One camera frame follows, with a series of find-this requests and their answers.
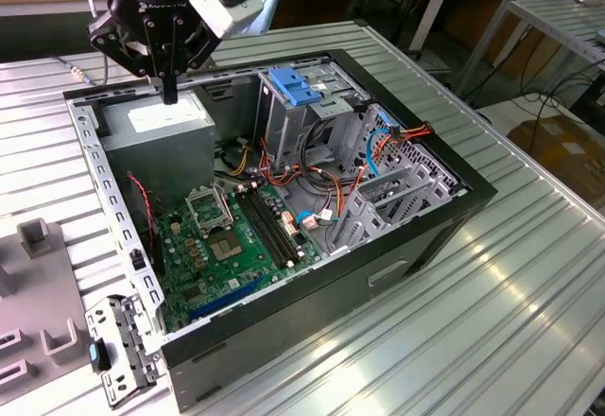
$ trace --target blue tab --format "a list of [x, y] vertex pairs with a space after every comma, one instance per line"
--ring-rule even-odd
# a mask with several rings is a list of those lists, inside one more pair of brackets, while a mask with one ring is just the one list
[[91, 354], [91, 361], [96, 361], [96, 359], [98, 358], [98, 355], [96, 354], [96, 345], [92, 344], [89, 347], [89, 352]]
[[292, 68], [269, 69], [268, 73], [293, 106], [303, 106], [321, 100], [321, 94], [309, 87], [306, 80]]

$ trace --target green motherboard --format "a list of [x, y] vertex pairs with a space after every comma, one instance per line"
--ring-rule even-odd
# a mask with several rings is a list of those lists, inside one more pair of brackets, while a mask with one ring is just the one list
[[[272, 186], [262, 186], [257, 193], [263, 202], [270, 204], [269, 211], [274, 215], [287, 211]], [[214, 229], [205, 236], [185, 203], [176, 211], [156, 218], [164, 258], [164, 273], [158, 273], [158, 278], [164, 291], [163, 314], [168, 332], [181, 329], [197, 313], [218, 310], [320, 260], [313, 242], [299, 233], [296, 238], [288, 238], [299, 254], [298, 261], [293, 266], [290, 263], [291, 268], [278, 266], [237, 202], [237, 196], [228, 194], [225, 201], [233, 225], [229, 229]], [[207, 206], [196, 205], [195, 210], [198, 221], [220, 213], [211, 199]], [[284, 224], [277, 223], [285, 229]]]

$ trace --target aluminum workbench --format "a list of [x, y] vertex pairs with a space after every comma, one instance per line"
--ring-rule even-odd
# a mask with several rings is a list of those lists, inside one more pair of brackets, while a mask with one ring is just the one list
[[[343, 47], [498, 190], [406, 282], [187, 414], [582, 414], [605, 385], [605, 220], [366, 26], [223, 43], [233, 64]], [[98, 54], [69, 57], [94, 78]], [[111, 80], [130, 76], [112, 65]], [[0, 234], [58, 221], [86, 307], [128, 292], [52, 60], [0, 65]], [[0, 414], [106, 414], [90, 367]], [[115, 414], [176, 414], [166, 377]]]
[[550, 82], [551, 86], [555, 86], [566, 76], [575, 55], [589, 63], [598, 63], [601, 68], [605, 67], [601, 64], [605, 62], [605, 45], [596, 40], [596, 33], [605, 30], [605, 5], [585, 7], [576, 0], [503, 0], [462, 70], [455, 87], [457, 95], [462, 95], [476, 66], [510, 14], [518, 17], [521, 23], [510, 34], [493, 62], [494, 66], [498, 66], [509, 55], [532, 26], [567, 50], [565, 58], [554, 71], [556, 76]]

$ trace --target ram slot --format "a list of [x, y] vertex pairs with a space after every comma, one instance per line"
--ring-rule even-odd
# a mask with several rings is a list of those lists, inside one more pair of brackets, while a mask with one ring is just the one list
[[258, 194], [244, 194], [238, 203], [278, 268], [286, 268], [288, 262], [294, 263], [299, 259], [284, 230]]

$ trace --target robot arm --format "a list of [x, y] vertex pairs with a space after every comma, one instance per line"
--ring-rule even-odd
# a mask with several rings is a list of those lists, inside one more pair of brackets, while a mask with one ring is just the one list
[[273, 2], [263, 0], [109, 0], [88, 27], [94, 48], [177, 102], [177, 78], [198, 69], [221, 40], [249, 27]]

